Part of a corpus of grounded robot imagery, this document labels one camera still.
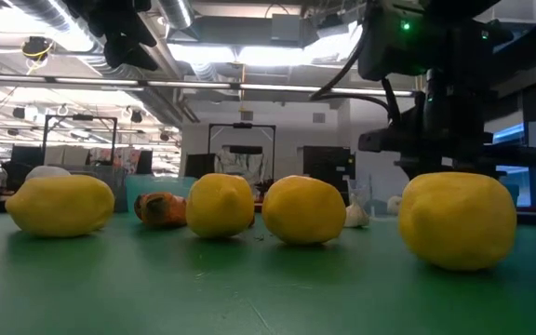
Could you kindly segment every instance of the wall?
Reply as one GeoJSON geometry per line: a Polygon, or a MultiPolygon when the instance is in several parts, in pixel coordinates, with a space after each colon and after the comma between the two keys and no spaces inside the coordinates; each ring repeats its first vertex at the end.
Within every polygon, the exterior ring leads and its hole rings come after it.
{"type": "MultiPolygon", "coordinates": [[[[183,127],[181,161],[185,162],[187,154],[205,154],[208,151],[208,123],[240,122],[238,102],[225,101],[212,104],[203,101],[192,101],[192,109],[200,118],[201,123],[183,127]]],[[[253,124],[275,125],[275,177],[277,179],[302,174],[302,152],[305,145],[334,146],[337,145],[337,111],[330,110],[326,103],[287,103],[284,106],[272,102],[246,102],[245,108],[254,112],[253,124]],[[313,124],[313,113],[324,113],[325,124],[313,124]]],[[[212,136],[220,130],[212,129],[212,136]]],[[[272,167],[272,130],[259,128],[232,129],[225,127],[216,135],[210,151],[216,153],[223,145],[239,144],[261,146],[268,157],[266,176],[271,174],[272,167]]],[[[180,174],[184,171],[181,165],[180,174]]]]}
{"type": "MultiPolygon", "coordinates": [[[[401,111],[405,111],[412,107],[413,99],[399,99],[398,105],[401,111]]],[[[281,106],[271,102],[246,102],[245,106],[254,112],[254,124],[277,126],[275,176],[278,179],[302,174],[299,148],[304,145],[350,146],[352,152],[356,152],[362,133],[387,125],[386,111],[381,106],[359,100],[346,101],[339,110],[330,110],[325,103],[287,103],[281,106]],[[312,124],[314,112],[325,113],[326,124],[312,124]]],[[[182,162],[185,162],[187,154],[207,152],[208,123],[239,122],[237,102],[214,105],[195,101],[192,107],[202,123],[183,127],[182,162]]],[[[225,128],[212,141],[211,152],[225,144],[261,145],[265,153],[271,152],[272,145],[259,130],[225,128]]],[[[387,201],[392,195],[402,194],[409,178],[400,167],[394,166],[400,154],[355,154],[356,178],[359,184],[367,185],[371,175],[375,199],[387,201]]]]}
{"type": "Polygon", "coordinates": [[[523,122],[522,111],[517,111],[507,116],[488,121],[485,124],[485,131],[495,133],[508,127],[516,126],[523,122]]]}
{"type": "MultiPolygon", "coordinates": [[[[394,165],[400,158],[399,153],[358,152],[359,136],[365,132],[387,127],[386,111],[374,103],[351,100],[350,133],[351,150],[356,152],[356,178],[360,185],[367,185],[371,176],[373,198],[387,201],[392,195],[402,194],[409,178],[405,172],[394,165]]],[[[413,99],[398,98],[398,107],[404,112],[413,106],[413,99]]]]}

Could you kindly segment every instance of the garlic bulb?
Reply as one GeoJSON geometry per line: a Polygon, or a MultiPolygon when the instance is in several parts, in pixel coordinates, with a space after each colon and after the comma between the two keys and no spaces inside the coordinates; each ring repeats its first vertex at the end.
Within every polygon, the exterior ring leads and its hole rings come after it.
{"type": "Polygon", "coordinates": [[[359,200],[355,194],[351,194],[351,205],[346,208],[345,227],[364,227],[369,225],[369,215],[359,205],[359,200]]]}
{"type": "Polygon", "coordinates": [[[388,214],[391,215],[398,215],[398,211],[400,210],[400,203],[402,202],[402,198],[398,195],[391,196],[390,199],[388,199],[388,214]]]}

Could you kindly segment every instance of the yellow lemon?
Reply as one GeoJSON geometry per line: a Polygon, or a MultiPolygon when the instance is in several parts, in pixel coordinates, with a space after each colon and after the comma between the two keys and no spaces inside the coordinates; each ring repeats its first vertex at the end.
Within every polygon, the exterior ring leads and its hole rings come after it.
{"type": "Polygon", "coordinates": [[[187,225],[200,237],[237,235],[254,216],[253,194],[239,176],[210,173],[196,181],[187,198],[187,225]]]}
{"type": "Polygon", "coordinates": [[[431,173],[405,188],[398,223],[420,258],[448,270],[475,271],[495,265],[512,249],[516,209],[508,190],[493,178],[431,173]]]}
{"type": "Polygon", "coordinates": [[[6,210],[23,231],[72,237],[102,228],[113,215],[114,196],[89,176],[33,178],[6,201],[6,210]]]}
{"type": "Polygon", "coordinates": [[[346,207],[334,186],[290,176],[268,190],[261,215],[268,230],[285,243],[308,245],[337,237],[344,226],[346,207]]]}

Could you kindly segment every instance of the teal container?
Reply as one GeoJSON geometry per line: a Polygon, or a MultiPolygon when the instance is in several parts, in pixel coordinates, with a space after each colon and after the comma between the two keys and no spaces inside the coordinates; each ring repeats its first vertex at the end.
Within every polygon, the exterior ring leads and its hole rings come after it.
{"type": "Polygon", "coordinates": [[[171,192],[187,198],[197,178],[193,177],[155,177],[151,175],[129,175],[126,178],[127,209],[135,216],[134,202],[138,195],[154,192],[171,192]]]}
{"type": "Polygon", "coordinates": [[[508,189],[508,192],[510,192],[510,196],[512,196],[512,201],[514,201],[514,206],[518,207],[518,196],[520,195],[520,186],[516,184],[510,184],[510,183],[505,183],[503,186],[505,186],[508,189]]]}

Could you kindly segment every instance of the window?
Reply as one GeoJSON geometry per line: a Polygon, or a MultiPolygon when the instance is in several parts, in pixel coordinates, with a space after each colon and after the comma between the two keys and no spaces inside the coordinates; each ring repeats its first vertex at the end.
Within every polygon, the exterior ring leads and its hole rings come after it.
{"type": "MultiPolygon", "coordinates": [[[[524,145],[525,129],[523,124],[500,130],[493,134],[493,143],[502,145],[524,145]]],[[[530,206],[530,177],[528,167],[497,166],[498,171],[506,172],[500,177],[500,182],[504,184],[511,193],[518,189],[519,207],[530,206]]]]}

